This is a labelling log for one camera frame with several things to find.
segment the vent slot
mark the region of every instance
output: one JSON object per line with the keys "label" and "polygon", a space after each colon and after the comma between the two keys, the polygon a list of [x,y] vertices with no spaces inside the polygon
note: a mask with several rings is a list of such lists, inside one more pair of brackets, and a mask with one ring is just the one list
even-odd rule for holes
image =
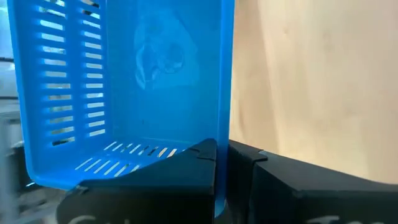
{"label": "vent slot", "polygon": [[97,40],[101,40],[101,35],[94,34],[92,32],[84,31],[83,35],[85,35],[86,37],[91,37],[91,38],[94,38],[94,39],[97,39]]}
{"label": "vent slot", "polygon": [[144,151],[145,151],[147,148],[149,148],[149,146],[146,146],[143,150],[141,150],[141,152],[138,152],[138,156],[141,156],[142,153],[144,153]]}
{"label": "vent slot", "polygon": [[92,128],[92,127],[97,127],[97,126],[104,125],[104,124],[105,124],[105,121],[104,121],[104,120],[102,120],[102,121],[95,121],[95,122],[88,123],[88,127],[89,127],[89,128]]}
{"label": "vent slot", "polygon": [[94,113],[88,113],[87,117],[88,118],[96,118],[98,116],[104,116],[105,112],[104,111],[99,111],[99,112],[94,112]]}
{"label": "vent slot", "polygon": [[97,135],[100,135],[100,134],[105,134],[105,129],[101,129],[101,130],[98,130],[98,131],[90,132],[90,133],[88,133],[88,137],[93,137],[93,136],[97,136]]}
{"label": "vent slot", "polygon": [[72,110],[72,105],[68,106],[53,106],[49,108],[50,112],[61,112],[61,111],[70,111]]}
{"label": "vent slot", "polygon": [[101,64],[95,64],[95,63],[86,63],[87,68],[96,68],[96,69],[102,69]]}
{"label": "vent slot", "polygon": [[65,139],[61,139],[61,140],[56,140],[52,142],[52,146],[59,146],[62,144],[66,144],[69,142],[73,142],[75,141],[75,137],[70,137],[70,138],[65,138]]}
{"label": "vent slot", "polygon": [[88,73],[87,78],[103,78],[103,75],[99,73]]}
{"label": "vent slot", "polygon": [[96,23],[94,23],[94,22],[87,21],[87,20],[83,20],[83,24],[84,24],[84,25],[89,25],[89,26],[95,27],[95,28],[97,28],[97,29],[101,29],[101,25],[96,24]]}
{"label": "vent slot", "polygon": [[63,60],[54,60],[54,59],[43,59],[44,64],[46,65],[59,65],[59,66],[66,66],[67,62]]}
{"label": "vent slot", "polygon": [[87,103],[87,108],[97,108],[104,106],[104,103]]}
{"label": "vent slot", "polygon": [[100,54],[88,53],[88,52],[85,53],[85,57],[93,58],[93,59],[98,59],[98,60],[101,60],[101,59],[102,59],[102,55],[100,55]]}
{"label": "vent slot", "polygon": [[65,42],[65,38],[64,37],[60,37],[60,36],[57,36],[57,35],[42,33],[41,37],[43,39],[45,39],[45,40],[52,40],[52,41],[56,41],[56,42]]}
{"label": "vent slot", "polygon": [[157,155],[158,158],[163,156],[163,154],[167,151],[167,148],[165,147],[164,149],[161,150],[161,152]]}
{"label": "vent slot", "polygon": [[57,23],[54,23],[54,22],[50,22],[50,21],[45,21],[45,20],[42,20],[42,19],[40,20],[40,25],[42,25],[44,27],[57,29],[57,30],[63,30],[63,25],[57,24]]}
{"label": "vent slot", "polygon": [[60,78],[65,78],[67,76],[66,72],[51,72],[51,71],[45,71],[44,75],[46,77],[60,77]]}
{"label": "vent slot", "polygon": [[104,97],[104,93],[88,93],[86,94],[86,98],[101,98]]}
{"label": "vent slot", "polygon": [[48,83],[45,85],[48,89],[70,89],[69,83]]}
{"label": "vent slot", "polygon": [[74,131],[74,130],[75,130],[75,128],[73,126],[71,126],[71,127],[67,127],[67,128],[53,130],[53,131],[51,131],[51,134],[69,133],[69,132]]}
{"label": "vent slot", "polygon": [[47,53],[66,54],[65,49],[59,49],[56,47],[42,46],[42,49]]}
{"label": "vent slot", "polygon": [[102,83],[87,83],[86,88],[102,88],[104,85]]}
{"label": "vent slot", "polygon": [[85,42],[85,47],[102,50],[102,46],[100,44],[93,44],[93,43],[90,43],[90,42]]}
{"label": "vent slot", "polygon": [[110,145],[106,146],[104,148],[104,151],[108,150],[110,147],[112,147],[114,144],[116,144],[116,141],[112,142]]}
{"label": "vent slot", "polygon": [[70,100],[72,99],[72,95],[50,95],[48,96],[48,100]]}
{"label": "vent slot", "polygon": [[67,122],[67,121],[73,121],[73,116],[66,116],[66,117],[62,117],[62,118],[50,119],[49,123],[50,124],[58,124],[58,123]]}

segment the basket slot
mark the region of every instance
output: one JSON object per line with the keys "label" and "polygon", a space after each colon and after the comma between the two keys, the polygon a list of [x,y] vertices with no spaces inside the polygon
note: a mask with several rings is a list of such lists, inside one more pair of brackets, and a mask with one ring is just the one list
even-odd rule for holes
{"label": "basket slot", "polygon": [[105,150],[105,151],[108,150],[110,147],[112,147],[112,146],[115,145],[116,143],[118,143],[118,142],[117,142],[117,141],[112,142],[111,144],[109,144],[108,146],[106,146],[106,147],[104,148],[104,150]]}
{"label": "basket slot", "polygon": [[83,20],[83,21],[92,22],[94,24],[100,24],[101,23],[100,19],[94,18],[93,16],[87,16],[87,15],[84,15],[84,14],[81,14],[80,19]]}
{"label": "basket slot", "polygon": [[45,88],[48,88],[48,89],[57,89],[57,90],[70,89],[71,88],[71,84],[70,83],[45,83],[44,86],[45,86]]}
{"label": "basket slot", "polygon": [[95,171],[94,171],[94,174],[97,174],[99,171],[101,171],[102,169],[104,169],[109,163],[111,163],[111,161],[104,161],[104,164],[102,164],[99,168],[97,168]]}
{"label": "basket slot", "polygon": [[41,1],[36,1],[36,4],[38,4],[39,6],[45,8],[45,9],[51,9],[54,11],[65,13],[65,6],[61,6],[54,2],[48,2],[48,1],[41,0]]}
{"label": "basket slot", "polygon": [[86,129],[88,131],[94,131],[97,130],[98,128],[100,129],[103,128],[104,125],[105,125],[105,120],[90,122],[86,124]]}
{"label": "basket slot", "polygon": [[86,165],[87,163],[89,163],[89,161],[92,161],[92,160],[93,160],[93,158],[87,159],[86,161],[84,161],[84,162],[82,162],[80,165],[78,165],[78,166],[75,168],[75,170],[78,170],[78,169],[82,168],[84,165]]}
{"label": "basket slot", "polygon": [[82,31],[87,31],[87,32],[90,32],[92,34],[101,35],[102,30],[100,28],[98,28],[98,27],[99,27],[98,24],[93,24],[93,23],[90,23],[88,21],[86,21],[86,22],[83,21],[83,23],[80,24],[80,29]]}
{"label": "basket slot", "polygon": [[85,122],[86,122],[87,128],[93,128],[96,126],[104,125],[106,121],[104,120],[104,117],[102,116],[102,117],[98,117],[96,119],[92,119],[91,121],[88,121],[87,119],[85,119]]}
{"label": "basket slot", "polygon": [[102,50],[102,45],[101,45],[101,43],[95,44],[95,43],[86,41],[86,42],[83,43],[83,45],[84,45],[86,48],[89,48],[89,49],[93,49],[93,50],[94,50],[94,49],[95,49],[95,50]]}
{"label": "basket slot", "polygon": [[124,146],[122,147],[122,149],[120,150],[120,153],[124,153],[124,152],[128,151],[129,148],[130,148],[132,145],[133,145],[133,143],[124,145]]}
{"label": "basket slot", "polygon": [[50,124],[50,125],[65,123],[65,122],[69,122],[69,121],[73,121],[73,116],[65,116],[65,117],[59,117],[59,118],[47,120],[48,124]]}
{"label": "basket slot", "polygon": [[65,106],[72,104],[72,100],[45,100],[41,103],[45,107],[49,106]]}
{"label": "basket slot", "polygon": [[89,165],[86,169],[84,169],[85,172],[89,171],[92,169],[95,165],[99,164],[102,161],[102,159],[97,159],[95,162],[93,162],[91,165]]}
{"label": "basket slot", "polygon": [[87,73],[86,74],[86,78],[91,79],[95,79],[96,82],[102,82],[102,78],[104,77],[103,74],[100,73]]}
{"label": "basket slot", "polygon": [[86,114],[86,122],[92,122],[96,121],[98,119],[102,119],[101,117],[105,116],[104,111],[97,111],[97,112],[91,112]]}
{"label": "basket slot", "polygon": [[103,55],[101,55],[101,54],[93,54],[93,53],[89,53],[89,52],[85,52],[84,56],[87,59],[90,58],[90,60],[102,61],[102,59],[103,59]]}
{"label": "basket slot", "polygon": [[43,117],[45,119],[55,119],[55,118],[62,118],[62,117],[66,117],[66,116],[72,116],[72,115],[73,115],[72,110],[50,112],[48,110],[48,108],[46,108],[46,112],[44,113]]}
{"label": "basket slot", "polygon": [[83,46],[85,47],[84,52],[91,53],[91,54],[99,54],[103,55],[104,52],[101,49],[94,49],[92,47],[86,47],[84,44]]}
{"label": "basket slot", "polygon": [[104,175],[108,175],[113,169],[115,169],[118,165],[120,164],[120,162],[115,163],[113,166],[111,166],[105,173]]}
{"label": "basket slot", "polygon": [[51,21],[45,21],[43,19],[39,20],[39,25],[40,25],[39,27],[49,28],[49,30],[59,30],[59,31],[65,30],[65,27],[63,25]]}
{"label": "basket slot", "polygon": [[85,98],[84,99],[85,103],[101,103],[103,101],[104,101],[103,97],[100,97],[100,98]]}
{"label": "basket slot", "polygon": [[87,93],[97,93],[97,92],[99,92],[99,91],[102,91],[102,89],[99,89],[99,88],[84,88],[84,89],[81,90],[81,92],[82,92],[83,94],[87,94]]}
{"label": "basket slot", "polygon": [[91,39],[95,39],[95,40],[101,40],[102,36],[101,34],[97,34],[96,32],[89,32],[87,30],[83,30],[83,36],[91,38]]}
{"label": "basket slot", "polygon": [[167,155],[167,158],[172,157],[175,154],[175,152],[177,152],[177,149],[172,149],[170,153]]}
{"label": "basket slot", "polygon": [[102,73],[102,69],[100,68],[87,68],[87,67],[83,67],[83,71],[85,73]]}
{"label": "basket slot", "polygon": [[43,41],[43,45],[53,45],[53,42],[58,42],[58,43],[65,43],[65,38],[60,36],[60,35],[53,35],[53,34],[46,34],[46,33],[40,33],[40,38]]}
{"label": "basket slot", "polygon": [[104,84],[103,83],[86,83],[85,85],[86,88],[104,88]]}
{"label": "basket slot", "polygon": [[61,55],[66,55],[66,50],[65,49],[60,49],[56,47],[49,47],[49,46],[40,46],[40,52],[45,52],[48,54],[61,54]]}
{"label": "basket slot", "polygon": [[97,22],[90,22],[90,21],[83,20],[81,24],[84,27],[84,28],[82,28],[83,30],[91,31],[90,27],[92,27],[92,29],[93,29],[92,32],[94,32],[94,33],[96,32],[94,30],[101,30],[101,25],[98,24]]}
{"label": "basket slot", "polygon": [[52,41],[52,40],[47,40],[43,38],[38,38],[35,41],[35,45],[40,46],[39,49],[40,51],[46,51],[46,50],[55,50],[58,49],[59,51],[62,51],[65,49],[66,44],[64,42],[57,42],[57,41]]}
{"label": "basket slot", "polygon": [[141,156],[144,152],[146,152],[148,150],[149,146],[145,146],[144,148],[142,148],[139,152],[138,152],[138,156]]}
{"label": "basket slot", "polygon": [[55,60],[52,58],[42,58],[42,63],[46,65],[55,65],[55,66],[67,66],[67,62],[64,60]]}
{"label": "basket slot", "polygon": [[103,69],[103,65],[100,63],[85,63],[85,67],[92,69]]}
{"label": "basket slot", "polygon": [[162,157],[163,154],[165,154],[165,153],[167,152],[167,150],[168,150],[168,148],[167,148],[167,147],[164,147],[156,156],[157,156],[158,158]]}
{"label": "basket slot", "polygon": [[51,142],[54,142],[54,141],[59,141],[62,139],[69,139],[69,138],[75,137],[75,134],[76,134],[75,131],[70,131],[70,132],[61,133],[61,134],[50,134],[50,135],[46,136],[45,138]]}
{"label": "basket slot", "polygon": [[63,26],[67,23],[67,20],[64,17],[58,16],[55,14],[49,14],[46,12],[35,12],[35,13],[33,13],[32,17],[36,18],[36,19],[41,19],[44,21],[50,21],[50,22],[60,24]]}
{"label": "basket slot", "polygon": [[86,2],[83,2],[81,0],[80,0],[80,2],[78,2],[78,7],[82,8],[86,11],[95,13],[95,14],[101,14],[101,11],[98,7],[93,6],[92,4],[87,4]]}
{"label": "basket slot", "polygon": [[106,130],[105,129],[99,129],[99,130],[92,130],[92,132],[88,133],[88,137],[94,137],[94,136],[98,136],[100,134],[105,134]]}
{"label": "basket slot", "polygon": [[74,142],[74,141],[75,141],[75,137],[72,136],[70,138],[55,140],[51,143],[52,143],[52,146],[62,147],[62,146],[65,146],[66,143],[70,143],[70,142]]}
{"label": "basket slot", "polygon": [[93,109],[93,108],[100,108],[100,107],[104,107],[105,103],[103,101],[100,102],[96,102],[96,103],[87,103],[86,104],[86,109]]}
{"label": "basket slot", "polygon": [[48,74],[44,74],[43,78],[43,82],[47,82],[47,83],[61,83],[61,82],[65,82],[65,80],[67,79],[66,76],[60,76],[60,77],[50,77],[50,76],[46,76]]}
{"label": "basket slot", "polygon": [[103,111],[104,107],[97,107],[97,108],[85,108],[85,113],[89,114],[89,113],[95,113],[95,112],[99,112],[99,111]]}
{"label": "basket slot", "polygon": [[149,152],[148,152],[148,156],[153,155],[153,153],[155,153],[158,150],[159,146],[155,146],[153,147]]}
{"label": "basket slot", "polygon": [[50,35],[55,35],[57,37],[62,37],[65,38],[65,31],[62,30],[57,30],[53,28],[48,28],[44,26],[38,26],[35,28],[36,32],[39,32],[41,34],[50,34]]}
{"label": "basket slot", "polygon": [[49,78],[66,78],[66,72],[44,71],[44,76]]}
{"label": "basket slot", "polygon": [[58,54],[58,53],[49,53],[49,52],[37,52],[37,56],[40,58],[49,58],[54,60],[67,60],[67,56],[65,54]]}
{"label": "basket slot", "polygon": [[46,65],[44,63],[38,63],[36,66],[41,71],[67,72],[67,67],[64,65]]}
{"label": "basket slot", "polygon": [[64,133],[70,133],[70,132],[72,132],[74,130],[75,130],[75,127],[66,126],[66,127],[62,127],[62,128],[59,128],[59,129],[50,130],[49,133],[52,134],[52,135],[59,135],[59,134],[64,134]]}
{"label": "basket slot", "polygon": [[134,148],[130,147],[130,148],[132,148],[132,149],[129,151],[129,154],[133,154],[134,152],[136,152],[137,150],[139,150],[140,147],[141,147],[141,144],[136,145]]}
{"label": "basket slot", "polygon": [[130,164],[126,164],[124,166],[122,166],[122,168],[119,169],[119,171],[117,171],[117,173],[115,173],[114,177],[118,177],[120,174],[122,174],[128,167],[130,166]]}
{"label": "basket slot", "polygon": [[43,95],[68,95],[72,94],[71,89],[49,89],[49,88],[43,88],[41,90],[41,94]]}
{"label": "basket slot", "polygon": [[139,168],[139,165],[136,165],[134,168],[132,168],[132,170],[130,172],[134,172],[134,171],[138,170],[138,168]]}
{"label": "basket slot", "polygon": [[116,150],[118,150],[119,148],[122,149],[123,143],[121,144],[116,144],[113,148],[111,147],[109,150],[114,152]]}
{"label": "basket slot", "polygon": [[104,93],[87,93],[85,94],[85,98],[86,99],[98,99],[98,98],[103,98],[104,97]]}
{"label": "basket slot", "polygon": [[82,41],[85,42],[85,47],[94,48],[94,49],[102,49],[102,41],[96,38],[82,36]]}
{"label": "basket slot", "polygon": [[51,130],[67,128],[67,127],[70,127],[71,125],[73,125],[73,121],[66,121],[66,122],[57,123],[57,124],[49,124],[48,126],[46,126],[45,129],[47,131],[51,131]]}
{"label": "basket slot", "polygon": [[102,65],[104,63],[102,59],[88,58],[88,57],[84,58],[84,62],[88,64],[98,64],[98,65]]}
{"label": "basket slot", "polygon": [[64,26],[53,22],[40,20],[40,24],[35,27],[36,32],[65,36]]}

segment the plywood board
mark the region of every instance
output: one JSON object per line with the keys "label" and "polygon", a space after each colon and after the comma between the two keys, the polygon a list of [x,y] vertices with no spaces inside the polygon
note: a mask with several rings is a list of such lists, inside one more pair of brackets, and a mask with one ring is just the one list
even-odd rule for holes
{"label": "plywood board", "polygon": [[398,183],[398,1],[237,0],[230,138]]}

